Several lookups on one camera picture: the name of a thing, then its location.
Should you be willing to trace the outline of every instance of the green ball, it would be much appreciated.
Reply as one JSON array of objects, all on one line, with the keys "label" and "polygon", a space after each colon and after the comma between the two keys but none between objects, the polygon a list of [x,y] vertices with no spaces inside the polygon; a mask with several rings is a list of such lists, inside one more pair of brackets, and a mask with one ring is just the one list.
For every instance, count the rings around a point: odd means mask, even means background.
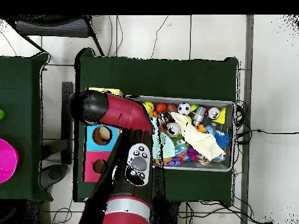
[{"label": "green ball", "polygon": [[0,120],[3,120],[4,116],[5,116],[4,111],[0,109]]}]

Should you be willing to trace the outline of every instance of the dark green tablecloth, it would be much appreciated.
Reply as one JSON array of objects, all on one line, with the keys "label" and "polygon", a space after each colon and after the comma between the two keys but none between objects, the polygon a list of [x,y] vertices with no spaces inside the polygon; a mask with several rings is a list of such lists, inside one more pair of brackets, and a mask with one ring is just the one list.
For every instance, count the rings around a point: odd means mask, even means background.
[{"label": "dark green tablecloth", "polygon": [[41,160],[40,75],[49,55],[32,58],[0,57],[0,138],[19,154],[13,176],[0,184],[1,199],[50,200],[39,186]]},{"label": "dark green tablecloth", "polygon": [[[80,88],[120,89],[126,95],[229,100],[236,95],[238,61],[97,58],[91,49],[77,58]],[[79,125],[78,199],[90,197],[95,183],[82,182],[84,126]],[[166,197],[174,201],[222,200],[231,204],[232,172],[165,170]]]}]

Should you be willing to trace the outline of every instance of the white toy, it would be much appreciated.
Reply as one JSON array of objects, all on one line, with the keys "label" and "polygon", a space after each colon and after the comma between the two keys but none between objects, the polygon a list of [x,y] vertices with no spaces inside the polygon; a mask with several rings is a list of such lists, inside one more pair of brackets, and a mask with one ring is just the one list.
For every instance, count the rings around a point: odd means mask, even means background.
[{"label": "white toy", "polygon": [[181,103],[178,107],[178,112],[181,115],[188,115],[191,111],[191,106],[188,103]]}]

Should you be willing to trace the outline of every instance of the pink bowl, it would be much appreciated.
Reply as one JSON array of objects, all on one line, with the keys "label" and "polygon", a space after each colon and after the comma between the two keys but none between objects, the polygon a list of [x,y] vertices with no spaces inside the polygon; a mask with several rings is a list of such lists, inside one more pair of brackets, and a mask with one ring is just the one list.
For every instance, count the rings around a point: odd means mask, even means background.
[{"label": "pink bowl", "polygon": [[0,183],[5,182],[16,170],[19,155],[8,142],[0,139]]}]

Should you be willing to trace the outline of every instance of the blue box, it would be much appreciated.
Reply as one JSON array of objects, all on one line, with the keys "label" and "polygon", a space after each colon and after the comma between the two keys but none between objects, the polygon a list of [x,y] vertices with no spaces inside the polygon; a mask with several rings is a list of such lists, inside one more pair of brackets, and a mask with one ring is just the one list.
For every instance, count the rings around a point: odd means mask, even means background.
[{"label": "blue box", "polygon": [[[112,131],[112,139],[107,145],[98,145],[92,139],[93,130],[101,126],[105,126]],[[119,133],[120,133],[119,129],[108,125],[99,124],[99,125],[87,126],[86,151],[111,151],[116,143]]]}]

